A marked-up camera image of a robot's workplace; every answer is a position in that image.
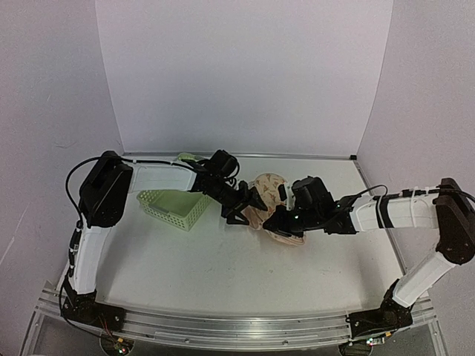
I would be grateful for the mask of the beige tulip mesh laundry bag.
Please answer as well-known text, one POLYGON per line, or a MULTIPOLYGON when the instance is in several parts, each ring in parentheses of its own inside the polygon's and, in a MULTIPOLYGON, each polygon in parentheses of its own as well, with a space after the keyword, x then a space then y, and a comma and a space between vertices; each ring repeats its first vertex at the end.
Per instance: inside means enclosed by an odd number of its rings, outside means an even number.
POLYGON ((286 206, 286 199, 281 200, 278 188, 281 185, 286 185, 287 181, 280 175, 274 173, 260 174, 254 181, 249 183, 250 188, 257 188, 257 191, 265 203, 267 210, 263 211, 252 206, 248 206, 243 210, 245 218, 249 221, 249 227, 262 231, 264 234, 272 238, 274 241, 280 244, 290 246, 301 246, 306 242, 306 236, 296 237, 283 237, 271 231, 263 229, 263 224, 275 213, 278 206, 286 206))

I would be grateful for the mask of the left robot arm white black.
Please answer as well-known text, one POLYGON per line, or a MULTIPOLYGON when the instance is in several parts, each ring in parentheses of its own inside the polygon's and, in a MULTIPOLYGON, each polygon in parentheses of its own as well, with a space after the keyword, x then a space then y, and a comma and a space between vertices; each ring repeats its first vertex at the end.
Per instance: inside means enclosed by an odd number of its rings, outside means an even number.
POLYGON ((106 151, 89 160, 93 167, 72 202, 78 221, 70 240, 69 265, 61 290, 66 299, 59 304, 69 323, 118 332, 125 310, 96 300, 96 277, 102 250, 112 228, 122 219, 128 196, 144 190, 201 193, 221 206, 221 216, 230 225, 248 225, 243 210, 249 206, 267 209, 256 188, 238 182, 237 159, 224 150, 209 159, 127 159, 106 151))

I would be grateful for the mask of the green perforated plastic basket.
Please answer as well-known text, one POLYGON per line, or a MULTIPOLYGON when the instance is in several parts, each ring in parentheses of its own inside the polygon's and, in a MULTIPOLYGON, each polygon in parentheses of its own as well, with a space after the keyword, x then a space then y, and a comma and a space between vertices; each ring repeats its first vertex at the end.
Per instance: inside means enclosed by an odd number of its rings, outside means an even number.
POLYGON ((191 190, 197 174, 185 163, 186 159, 196 161, 191 154, 181 154, 171 162, 135 160, 129 192, 137 195, 147 215, 190 231, 211 199, 191 190))

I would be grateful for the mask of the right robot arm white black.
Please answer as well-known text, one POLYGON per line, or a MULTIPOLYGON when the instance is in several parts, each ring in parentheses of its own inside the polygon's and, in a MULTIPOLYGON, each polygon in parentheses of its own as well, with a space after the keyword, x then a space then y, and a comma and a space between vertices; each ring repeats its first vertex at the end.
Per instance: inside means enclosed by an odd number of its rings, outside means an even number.
POLYGON ((474 258, 474 197, 451 178, 435 187, 409 188, 371 196, 368 190, 334 200, 323 181, 307 177, 280 188, 292 204, 279 205, 263 229, 282 237, 302 237, 308 231, 351 235, 375 230, 437 231, 439 240, 418 265, 397 279, 377 309, 347 316, 356 340, 411 326, 419 297, 452 268, 474 258))

